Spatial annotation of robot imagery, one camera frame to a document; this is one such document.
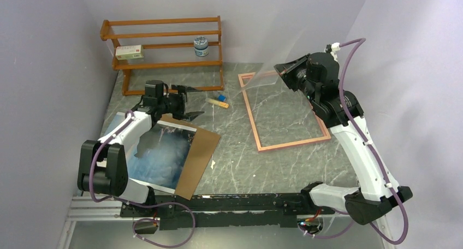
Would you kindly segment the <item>clear acrylic sheet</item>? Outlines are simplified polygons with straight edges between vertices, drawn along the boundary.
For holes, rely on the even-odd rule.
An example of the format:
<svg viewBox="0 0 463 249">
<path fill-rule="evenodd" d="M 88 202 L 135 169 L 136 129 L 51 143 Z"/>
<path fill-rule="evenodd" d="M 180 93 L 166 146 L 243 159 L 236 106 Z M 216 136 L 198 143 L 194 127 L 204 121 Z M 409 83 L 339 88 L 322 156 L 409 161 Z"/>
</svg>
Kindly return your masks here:
<svg viewBox="0 0 463 249">
<path fill-rule="evenodd" d="M 292 62 L 307 54 L 325 52 L 328 44 L 341 42 L 347 36 L 356 16 L 329 8 L 281 10 L 264 30 L 255 56 L 262 65 L 240 88 L 269 86 L 281 80 L 275 65 Z"/>
</svg>

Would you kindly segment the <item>mountain landscape photo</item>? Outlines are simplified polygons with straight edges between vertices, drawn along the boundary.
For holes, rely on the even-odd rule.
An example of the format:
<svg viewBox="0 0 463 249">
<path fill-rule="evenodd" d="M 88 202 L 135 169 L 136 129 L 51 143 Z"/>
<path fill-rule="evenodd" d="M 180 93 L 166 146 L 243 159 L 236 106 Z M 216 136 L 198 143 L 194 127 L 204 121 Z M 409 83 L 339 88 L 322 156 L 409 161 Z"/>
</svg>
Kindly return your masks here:
<svg viewBox="0 0 463 249">
<path fill-rule="evenodd" d="M 102 143 L 121 144 L 126 155 L 128 183 L 119 196 L 141 202 L 148 188 L 173 194 L 177 188 L 197 130 L 173 122 L 152 122 L 142 111 L 117 115 Z"/>
</svg>

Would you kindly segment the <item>pink picture frame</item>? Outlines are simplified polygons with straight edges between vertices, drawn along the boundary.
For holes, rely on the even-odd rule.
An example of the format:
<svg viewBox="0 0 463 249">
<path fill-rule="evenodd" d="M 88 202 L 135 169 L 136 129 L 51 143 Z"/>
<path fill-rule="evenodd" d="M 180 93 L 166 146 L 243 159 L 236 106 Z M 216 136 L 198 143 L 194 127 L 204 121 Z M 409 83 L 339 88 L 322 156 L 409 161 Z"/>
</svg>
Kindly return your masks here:
<svg viewBox="0 0 463 249">
<path fill-rule="evenodd" d="M 318 116 L 315 116 L 316 121 L 317 121 L 317 123 L 319 125 L 319 128 L 321 129 L 321 132 L 322 132 L 321 137 L 310 138 L 310 139 L 305 139 L 305 140 L 298 140 L 298 141 L 292 141 L 292 142 L 281 143 L 281 144 L 276 144 L 276 145 L 262 146 L 262 144 L 260 142 L 260 137 L 259 137 L 259 134 L 258 134 L 258 130 L 256 128 L 256 124 L 255 124 L 255 121 L 254 121 L 254 117 L 252 115 L 251 105 L 249 103 L 246 91 L 243 91 L 242 95 L 243 95 L 243 98 L 244 98 L 245 107 L 246 107 L 246 110 L 247 110 L 248 118 L 249 118 L 250 125 L 251 125 L 252 134 L 254 136 L 254 141 L 256 143 L 256 148 L 257 148 L 258 152 L 273 151 L 273 150 L 285 149 L 285 148 L 289 148 L 289 147 L 296 147 L 296 146 L 301 146 L 301 145 L 306 145 L 306 144 L 318 144 L 318 143 L 322 143 L 322 142 L 325 142 L 325 141 L 328 141 L 328 140 L 332 139 L 331 134 L 330 134 L 328 128 L 325 126 L 324 122 Z"/>
</svg>

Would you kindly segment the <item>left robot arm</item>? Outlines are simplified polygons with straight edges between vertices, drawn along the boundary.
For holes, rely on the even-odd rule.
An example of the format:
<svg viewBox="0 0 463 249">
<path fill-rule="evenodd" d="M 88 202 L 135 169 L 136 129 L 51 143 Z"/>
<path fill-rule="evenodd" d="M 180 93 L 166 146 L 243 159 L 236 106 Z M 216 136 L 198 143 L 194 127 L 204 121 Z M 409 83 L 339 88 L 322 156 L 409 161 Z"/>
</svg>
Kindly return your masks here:
<svg viewBox="0 0 463 249">
<path fill-rule="evenodd" d="M 132 204 L 142 216 L 155 212 L 152 187 L 129 178 L 126 148 L 153 128 L 164 114 L 176 120 L 193 121 L 201 111 L 186 112 L 187 93 L 195 88 L 149 80 L 138 103 L 126 111 L 124 120 L 98 140 L 86 140 L 80 150 L 77 186 L 100 203 L 113 198 Z"/>
</svg>

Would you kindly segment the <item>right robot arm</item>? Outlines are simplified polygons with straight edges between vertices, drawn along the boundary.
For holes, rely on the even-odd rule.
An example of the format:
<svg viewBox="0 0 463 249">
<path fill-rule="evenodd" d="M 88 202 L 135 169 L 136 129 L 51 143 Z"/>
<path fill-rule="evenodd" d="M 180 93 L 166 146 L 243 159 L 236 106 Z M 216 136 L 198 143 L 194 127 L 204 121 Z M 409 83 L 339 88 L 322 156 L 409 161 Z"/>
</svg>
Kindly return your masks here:
<svg viewBox="0 0 463 249">
<path fill-rule="evenodd" d="M 312 110 L 344 149 L 359 187 L 329 186 L 322 182 L 308 185 L 300 199 L 302 210 L 308 214 L 320 207 L 348 213 L 361 225 L 369 224 L 398 205 L 412 198 L 409 187 L 400 186 L 389 172 L 382 173 L 384 163 L 378 163 L 370 150 L 364 112 L 349 92 L 339 92 L 339 63 L 326 52 L 308 54 L 297 60 L 274 66 L 287 87 L 300 91 L 308 98 Z"/>
</svg>

